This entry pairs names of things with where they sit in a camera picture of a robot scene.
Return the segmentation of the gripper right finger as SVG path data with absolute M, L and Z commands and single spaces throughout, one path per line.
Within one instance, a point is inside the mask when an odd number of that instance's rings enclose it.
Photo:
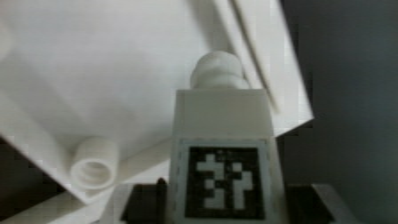
M 358 224 L 358 219 L 328 184 L 289 184 L 285 199 L 291 224 Z

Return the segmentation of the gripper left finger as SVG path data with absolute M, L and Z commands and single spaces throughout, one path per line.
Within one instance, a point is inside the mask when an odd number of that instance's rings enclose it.
M 122 184 L 104 209 L 104 224 L 165 224 L 166 181 Z

